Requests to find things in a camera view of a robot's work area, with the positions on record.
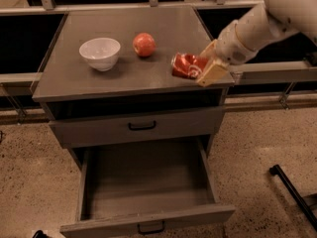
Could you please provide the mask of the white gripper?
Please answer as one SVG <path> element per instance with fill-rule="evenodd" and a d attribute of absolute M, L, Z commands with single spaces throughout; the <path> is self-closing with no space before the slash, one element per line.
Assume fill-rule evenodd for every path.
<path fill-rule="evenodd" d="M 207 62 L 203 72 L 197 77 L 196 83 L 198 85 L 206 87 L 219 82 L 229 73 L 227 63 L 244 64 L 258 54 L 246 48 L 239 40 L 236 31 L 237 25 L 238 20 L 232 21 L 221 31 L 217 41 L 213 40 L 200 53 L 202 58 L 210 61 Z"/>

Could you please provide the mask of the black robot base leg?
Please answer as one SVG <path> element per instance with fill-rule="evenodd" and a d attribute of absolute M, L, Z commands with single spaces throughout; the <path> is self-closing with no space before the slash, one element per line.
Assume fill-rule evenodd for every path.
<path fill-rule="evenodd" d="M 317 193 L 301 196 L 280 165 L 274 165 L 268 171 L 272 176 L 280 178 L 300 210 L 317 232 L 317 216 L 314 213 L 314 210 L 317 209 Z"/>

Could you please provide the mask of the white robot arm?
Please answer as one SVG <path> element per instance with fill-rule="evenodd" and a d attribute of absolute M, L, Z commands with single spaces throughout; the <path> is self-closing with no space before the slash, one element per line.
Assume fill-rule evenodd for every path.
<path fill-rule="evenodd" d="M 317 0 L 264 0 L 232 21 L 200 54 L 208 62 L 196 82 L 218 83 L 230 65 L 243 64 L 266 46 L 297 33 L 317 45 Z"/>

